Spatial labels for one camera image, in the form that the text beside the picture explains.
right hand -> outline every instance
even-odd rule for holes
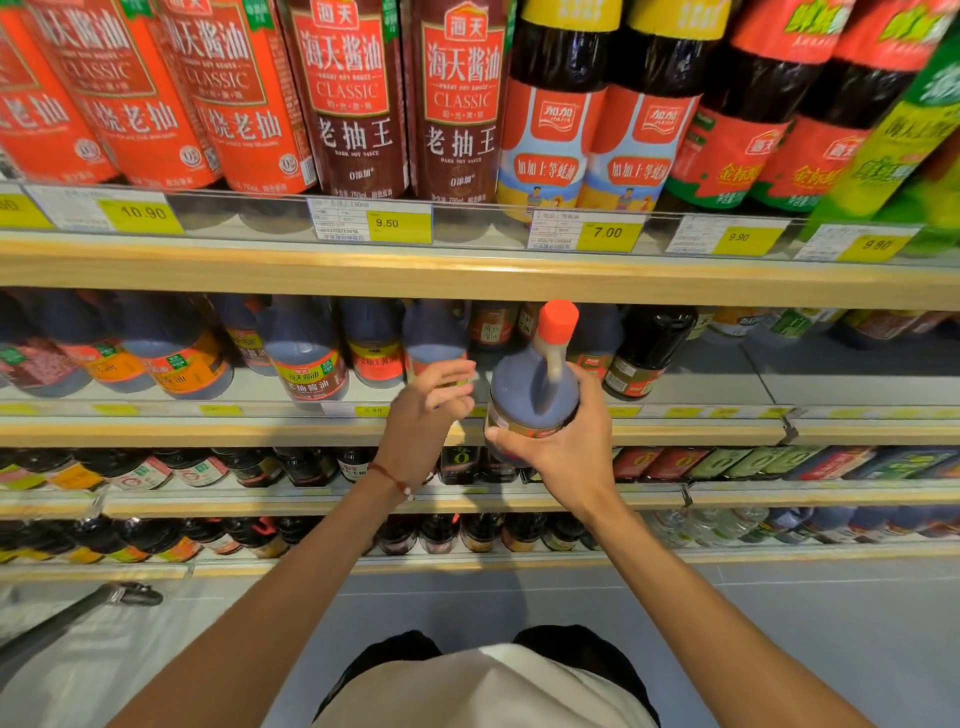
[[[597,378],[567,363],[580,382],[580,408],[573,422],[534,439],[488,427],[487,439],[523,458],[543,477],[550,494],[588,528],[626,507],[613,482],[612,422]]]

gray floor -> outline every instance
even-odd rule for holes
[[[731,565],[702,573],[877,725],[956,725],[960,560]],[[0,693],[0,726],[99,728],[251,583],[170,582],[158,585],[168,595],[158,608],[101,611],[10,679]],[[7,589],[0,630],[29,626],[88,586]],[[582,623],[623,649],[665,727],[715,725],[653,624],[609,569],[351,577],[265,725],[309,725],[346,663],[369,643],[398,632],[420,629],[453,651],[508,641],[526,626],[545,623]],[[241,655],[211,656],[198,666],[197,679],[220,660]]]

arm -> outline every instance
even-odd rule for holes
[[[470,379],[474,366],[467,360],[434,364],[405,388],[391,405],[374,462],[397,480],[419,487],[437,462],[450,426],[473,409],[472,384],[438,387]],[[353,565],[404,498],[381,473],[361,478],[329,516],[161,670],[108,728],[258,728]],[[199,679],[196,667],[211,656],[217,658],[217,669]]]
[[[561,505],[583,521],[660,630],[724,728],[872,725],[783,652],[694,569],[663,546],[613,482],[611,419],[599,382],[578,367],[580,409],[550,437],[499,428],[487,437],[540,471]]]

left arm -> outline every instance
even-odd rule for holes
[[[444,385],[470,379],[474,367],[469,360],[440,362],[406,387],[391,405],[374,462],[419,488],[437,462],[450,426],[473,409],[472,384]],[[108,728],[258,728],[350,570],[404,498],[381,473],[361,478],[329,516],[161,670]],[[201,679],[195,668],[211,655],[223,659]],[[318,706],[322,698],[318,696]]]

left hand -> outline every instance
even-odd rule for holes
[[[423,370],[390,405],[373,462],[412,491],[419,489],[437,464],[450,426],[473,409],[473,382],[455,382],[475,373],[470,359],[438,361]]]

